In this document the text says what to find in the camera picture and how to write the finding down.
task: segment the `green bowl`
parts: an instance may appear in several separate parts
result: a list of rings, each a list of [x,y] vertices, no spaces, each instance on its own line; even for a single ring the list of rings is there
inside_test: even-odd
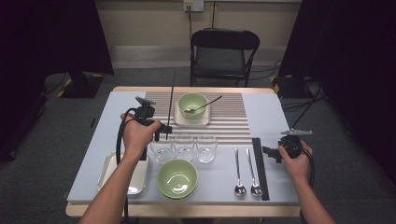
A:
[[[188,161],[173,160],[163,165],[157,176],[160,191],[168,198],[183,199],[195,189],[198,174]]]
[[[207,99],[200,93],[187,93],[177,100],[178,110],[185,119],[200,119],[206,111],[206,106],[200,109],[198,107],[205,105]],[[186,109],[197,109],[193,114],[184,112]]]

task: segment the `metal spoon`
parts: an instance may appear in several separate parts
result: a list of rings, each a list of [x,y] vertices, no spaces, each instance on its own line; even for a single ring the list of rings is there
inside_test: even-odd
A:
[[[254,196],[260,196],[262,195],[262,189],[260,188],[260,185],[256,184],[256,180],[254,179],[253,167],[251,166],[250,151],[248,148],[247,148],[247,158],[248,158],[248,164],[250,165],[251,178],[253,179],[253,185],[251,186],[251,193]]]
[[[236,172],[238,173],[238,183],[235,186],[235,193],[238,196],[244,196],[245,194],[247,194],[247,190],[241,184],[241,177],[239,175],[238,148],[235,149],[235,160],[236,160]]]
[[[204,107],[204,106],[207,106],[207,105],[212,104],[213,102],[217,101],[217,100],[218,100],[219,98],[221,98],[221,97],[222,97],[222,95],[219,96],[218,98],[216,98],[215,100],[213,100],[213,101],[207,103],[206,105],[201,105],[200,107],[198,107],[198,108],[196,108],[196,109],[185,109],[184,112],[185,112],[185,113],[189,113],[189,114],[193,114],[193,113],[195,113],[195,111],[197,111],[198,109],[201,109],[201,108]]]

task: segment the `clear drinking glass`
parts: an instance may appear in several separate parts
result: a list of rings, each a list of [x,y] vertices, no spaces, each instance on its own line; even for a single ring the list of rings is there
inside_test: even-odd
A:
[[[170,140],[152,141],[150,148],[154,152],[155,160],[160,164],[165,164],[173,159],[172,141]]]
[[[203,134],[197,138],[197,158],[198,161],[209,163],[215,159],[218,140],[214,135]]]
[[[194,138],[189,134],[177,135],[174,139],[176,157],[185,161],[192,161],[194,157]]]

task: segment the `human hand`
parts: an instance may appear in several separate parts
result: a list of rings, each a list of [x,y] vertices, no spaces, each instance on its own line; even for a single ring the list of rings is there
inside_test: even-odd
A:
[[[313,150],[304,141],[301,141],[303,148],[308,150],[311,155]],[[293,181],[305,181],[308,183],[309,159],[304,153],[301,153],[297,158],[292,159],[285,148],[279,146],[279,153],[286,163],[286,169]]]
[[[125,119],[125,129],[123,132],[123,142],[125,145],[124,157],[140,158],[143,150],[152,140],[152,135],[161,127],[161,123],[156,120],[149,126],[143,126],[134,120],[133,114],[128,114]]]

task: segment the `white tray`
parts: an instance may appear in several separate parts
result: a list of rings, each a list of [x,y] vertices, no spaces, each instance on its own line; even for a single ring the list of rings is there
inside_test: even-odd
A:
[[[98,190],[100,190],[107,180],[110,178],[111,174],[113,174],[114,170],[117,167],[117,158],[116,152],[113,151],[106,157],[105,165],[102,168],[102,173],[100,174],[98,180]],[[131,183],[129,184],[128,194],[137,194],[146,185],[146,177],[149,168],[149,155],[145,161],[139,161],[134,169],[134,174],[131,178]]]
[[[206,110],[200,119],[185,119],[178,109],[178,100],[175,105],[175,123],[178,125],[206,125],[210,121],[210,105],[206,106]]]

